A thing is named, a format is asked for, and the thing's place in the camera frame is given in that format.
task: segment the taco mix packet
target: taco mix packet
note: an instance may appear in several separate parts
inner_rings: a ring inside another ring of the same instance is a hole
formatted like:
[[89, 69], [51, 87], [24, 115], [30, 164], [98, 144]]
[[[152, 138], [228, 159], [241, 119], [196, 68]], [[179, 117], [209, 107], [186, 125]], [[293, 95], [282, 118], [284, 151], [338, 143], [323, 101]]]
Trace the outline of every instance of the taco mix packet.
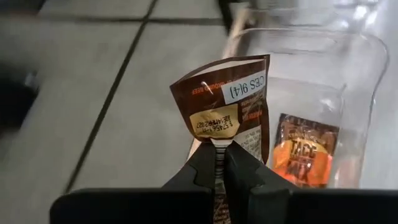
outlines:
[[272, 170], [299, 187], [326, 187], [339, 128], [281, 114]]

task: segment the white sticker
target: white sticker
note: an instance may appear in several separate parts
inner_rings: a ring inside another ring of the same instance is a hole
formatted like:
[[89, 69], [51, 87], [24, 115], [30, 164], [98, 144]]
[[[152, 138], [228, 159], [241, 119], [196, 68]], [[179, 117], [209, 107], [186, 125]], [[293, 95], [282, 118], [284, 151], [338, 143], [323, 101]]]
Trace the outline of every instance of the white sticker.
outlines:
[[266, 71], [235, 80], [221, 86], [225, 104], [242, 100], [243, 98], [261, 90], [266, 85]]
[[261, 125], [235, 135], [234, 140], [252, 156], [262, 162]]

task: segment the black surface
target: black surface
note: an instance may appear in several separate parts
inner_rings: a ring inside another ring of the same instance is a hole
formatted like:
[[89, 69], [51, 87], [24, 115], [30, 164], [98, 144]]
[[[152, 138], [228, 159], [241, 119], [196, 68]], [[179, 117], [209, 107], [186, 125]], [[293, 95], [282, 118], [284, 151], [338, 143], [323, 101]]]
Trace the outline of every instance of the black surface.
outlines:
[[35, 72], [0, 64], [0, 131], [22, 125], [38, 92]]
[[231, 26], [233, 23], [232, 12], [229, 8], [229, 4], [231, 2], [235, 2], [232, 0], [218, 0], [218, 7], [220, 9], [220, 13], [223, 17], [223, 23], [226, 30], [226, 33], [229, 34], [231, 30]]
[[45, 0], [0, 0], [0, 12], [33, 11], [38, 12]]
[[87, 189], [59, 198], [50, 223], [211, 223], [209, 202], [206, 190]]
[[285, 223], [398, 223], [397, 206], [394, 190], [300, 190], [289, 198]]

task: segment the grout line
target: grout line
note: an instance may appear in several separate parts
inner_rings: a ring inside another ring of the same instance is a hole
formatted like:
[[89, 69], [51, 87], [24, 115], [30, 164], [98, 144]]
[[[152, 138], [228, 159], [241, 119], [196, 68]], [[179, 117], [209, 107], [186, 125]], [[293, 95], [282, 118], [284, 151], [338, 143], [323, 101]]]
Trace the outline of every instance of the grout line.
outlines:
[[90, 149], [91, 149], [91, 147], [92, 147], [92, 145], [94, 143], [95, 137], [96, 137], [98, 131], [100, 130], [100, 127], [102, 125], [102, 122], [103, 122], [103, 120], [105, 118], [106, 113], [108, 112], [108, 109], [109, 109], [109, 106], [110, 106], [110, 104], [111, 104], [111, 102], [113, 100], [114, 94], [116, 93], [116, 90], [119, 87], [120, 81], [123, 78], [124, 72], [126, 71], [127, 66], [129, 65], [130, 59], [131, 59], [131, 57], [132, 57], [132, 55], [133, 55], [133, 53], [134, 53], [134, 51], [135, 51], [135, 49], [136, 49], [136, 47], [138, 45], [139, 39], [141, 38], [141, 35], [142, 35], [142, 33], [143, 33], [144, 29], [145, 29], [145, 26], [148, 23], [149, 16], [152, 14], [157, 1], [158, 0], [152, 0], [151, 4], [149, 6], [148, 12], [144, 16], [144, 21], [140, 25], [139, 30], [138, 30], [136, 36], [134, 37], [134, 40], [131, 43], [130, 49], [127, 52], [127, 54], [126, 54], [126, 56], [125, 56], [125, 58], [123, 60], [123, 63], [121, 65], [120, 69], [119, 69], [119, 72], [116, 75], [116, 78], [115, 78], [115, 80], [114, 80], [114, 82], [112, 84], [112, 87], [111, 87], [111, 89], [110, 89], [110, 91], [109, 91], [109, 93], [108, 93], [108, 95], [107, 95], [107, 97], [105, 99], [104, 105], [103, 105], [101, 111], [99, 112], [97, 120], [95, 121], [93, 129], [91, 130], [91, 133], [88, 136], [88, 139], [87, 139], [86, 145], [85, 145], [85, 147], [83, 149], [83, 152], [81, 153], [80, 158], [79, 158], [79, 160], [78, 160], [78, 162], [76, 164], [76, 167], [75, 167], [75, 169], [73, 170], [73, 172], [72, 172], [72, 174], [70, 176], [68, 184], [65, 187], [65, 190], [63, 191], [63, 193], [65, 193], [65, 194], [67, 194], [67, 193], [69, 193], [71, 191], [71, 189], [73, 188], [73, 185], [75, 184], [75, 182], [76, 182], [76, 180], [78, 178], [78, 175], [79, 175], [79, 173], [81, 171], [81, 168], [83, 167], [83, 164], [84, 164], [84, 162], [85, 162], [85, 160], [87, 158], [87, 155], [90, 152]]
[[198, 25], [198, 26], [222, 26], [222, 19], [188, 19], [188, 18], [153, 18], [149, 19], [150, 23], [168, 24], [168, 25]]
[[88, 22], [88, 23], [123, 23], [123, 22], [144, 22], [144, 17], [96, 17], [96, 16], [59, 16], [53, 14], [38, 15], [38, 19], [54, 22]]
[[[57, 16], [39, 15], [39, 19], [56, 22], [87, 22], [87, 23], [131, 23], [144, 22], [143, 17], [91, 17], [91, 16]], [[149, 23], [170, 25], [222, 26], [222, 19], [210, 18], [148, 18]]]

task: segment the gold label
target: gold label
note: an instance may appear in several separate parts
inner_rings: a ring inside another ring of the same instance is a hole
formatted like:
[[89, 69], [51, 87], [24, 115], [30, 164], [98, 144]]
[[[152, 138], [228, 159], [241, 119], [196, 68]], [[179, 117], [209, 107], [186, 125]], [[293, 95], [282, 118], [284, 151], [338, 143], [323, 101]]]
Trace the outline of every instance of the gold label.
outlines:
[[195, 134], [203, 138], [231, 138], [240, 125], [238, 104], [197, 112], [189, 118]]

